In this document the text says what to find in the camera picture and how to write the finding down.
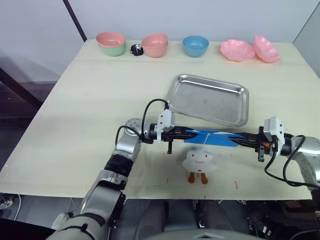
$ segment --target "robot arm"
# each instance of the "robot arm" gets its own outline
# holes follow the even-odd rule
[[[298,163],[304,182],[309,190],[320,188],[319,139],[284,133],[283,124],[278,117],[266,119],[264,126],[259,127],[258,134],[246,132],[238,134],[244,138],[230,137],[230,139],[239,145],[254,148],[258,153],[258,161],[264,162],[265,154],[286,156],[288,159],[295,160]]]
[[[152,144],[154,140],[169,143],[168,154],[172,151],[174,139],[193,138],[197,134],[187,132],[188,127],[174,126],[171,111],[165,110],[159,116],[158,124],[144,123],[142,140],[142,120],[132,118],[125,123],[139,135],[125,128],[122,137],[116,143],[111,157],[104,169],[100,171],[92,187],[81,204],[80,215],[69,219],[48,240],[102,240],[106,239],[123,208],[126,196],[121,192],[125,189],[131,168],[137,159],[142,141]]]

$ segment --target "pink bowl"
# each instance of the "pink bowl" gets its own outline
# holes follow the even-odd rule
[[[164,47],[160,47],[157,49],[148,49],[148,48],[143,48],[143,51],[145,52],[145,54],[147,54],[149,57],[152,58],[160,58],[163,55],[165,55],[166,51],[167,51],[168,45],[164,46]]]
[[[168,36],[164,33],[154,33],[146,36],[141,45],[143,49],[165,47],[168,45]]]
[[[115,49],[125,44],[126,38],[117,32],[101,32],[95,37],[98,45],[104,49]]]
[[[254,37],[253,49],[257,56],[265,62],[274,63],[280,61],[278,51],[274,48],[272,43],[263,36],[256,35]]]
[[[240,62],[255,55],[254,48],[246,41],[229,39],[221,43],[221,53],[230,61]]]

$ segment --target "stainless steel tray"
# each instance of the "stainless steel tray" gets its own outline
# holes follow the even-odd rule
[[[241,127],[248,121],[249,91],[242,85],[178,75],[167,95],[173,112]]]

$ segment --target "cloud plush face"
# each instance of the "cloud plush face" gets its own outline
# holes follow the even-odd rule
[[[209,173],[217,169],[216,162],[211,153],[207,152],[204,147],[190,149],[186,154],[186,159],[182,166],[191,173]]]

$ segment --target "pink scalloped dish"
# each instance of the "pink scalloped dish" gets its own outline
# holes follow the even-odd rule
[[[255,55],[254,48],[246,41],[229,39],[221,43],[221,53],[230,61],[241,62]]]
[[[254,37],[253,49],[256,55],[267,63],[280,61],[278,51],[275,49],[273,44],[263,36],[256,35]]]

